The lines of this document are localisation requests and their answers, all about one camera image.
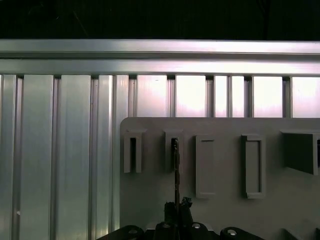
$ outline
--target gray tool holder board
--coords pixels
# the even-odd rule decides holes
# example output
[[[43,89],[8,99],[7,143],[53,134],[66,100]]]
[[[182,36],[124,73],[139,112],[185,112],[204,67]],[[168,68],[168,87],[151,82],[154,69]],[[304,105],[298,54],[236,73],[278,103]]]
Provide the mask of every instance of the gray tool holder board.
[[[320,227],[318,118],[130,117],[120,133],[121,226],[164,219],[178,138],[180,197],[192,198],[194,221],[264,239],[311,239]]]

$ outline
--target rectangular holder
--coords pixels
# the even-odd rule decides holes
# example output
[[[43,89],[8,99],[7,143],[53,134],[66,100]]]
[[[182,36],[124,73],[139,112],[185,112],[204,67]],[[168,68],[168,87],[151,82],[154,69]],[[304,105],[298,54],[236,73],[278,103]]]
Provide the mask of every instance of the rectangular holder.
[[[242,135],[245,163],[245,193],[248,199],[266,196],[266,140],[256,134]]]
[[[195,137],[195,194],[198,199],[209,199],[215,195],[214,141],[213,135]]]

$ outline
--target metal bolt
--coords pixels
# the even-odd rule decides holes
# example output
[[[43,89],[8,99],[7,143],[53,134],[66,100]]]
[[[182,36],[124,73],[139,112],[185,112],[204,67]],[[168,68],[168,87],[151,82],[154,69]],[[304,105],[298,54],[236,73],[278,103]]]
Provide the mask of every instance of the metal bolt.
[[[169,224],[164,223],[164,224],[162,225],[162,227],[164,227],[165,229],[169,229],[169,228],[170,228],[170,225],[169,225]]]
[[[199,223],[194,223],[192,224],[192,227],[195,229],[199,229],[200,228],[200,224]]]
[[[137,234],[137,230],[135,230],[135,229],[131,229],[130,231],[129,231],[129,234]]]
[[[237,232],[235,230],[229,229],[228,231],[226,231],[228,234],[230,234],[231,236],[235,236],[237,235]]]

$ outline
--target dark background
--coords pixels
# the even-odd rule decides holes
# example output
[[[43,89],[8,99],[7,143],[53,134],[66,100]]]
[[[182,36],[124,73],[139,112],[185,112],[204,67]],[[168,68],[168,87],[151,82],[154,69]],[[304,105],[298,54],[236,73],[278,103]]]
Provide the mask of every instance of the dark background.
[[[0,0],[0,38],[320,40],[320,0]]]

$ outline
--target horizontal aluminum beam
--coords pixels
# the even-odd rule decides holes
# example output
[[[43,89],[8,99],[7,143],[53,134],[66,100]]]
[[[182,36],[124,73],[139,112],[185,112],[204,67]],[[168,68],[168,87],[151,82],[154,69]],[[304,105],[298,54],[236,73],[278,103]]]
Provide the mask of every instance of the horizontal aluminum beam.
[[[33,39],[0,40],[0,58],[170,58],[175,54],[320,55],[320,42]]]
[[[320,62],[263,60],[0,59],[2,74],[320,76]]]

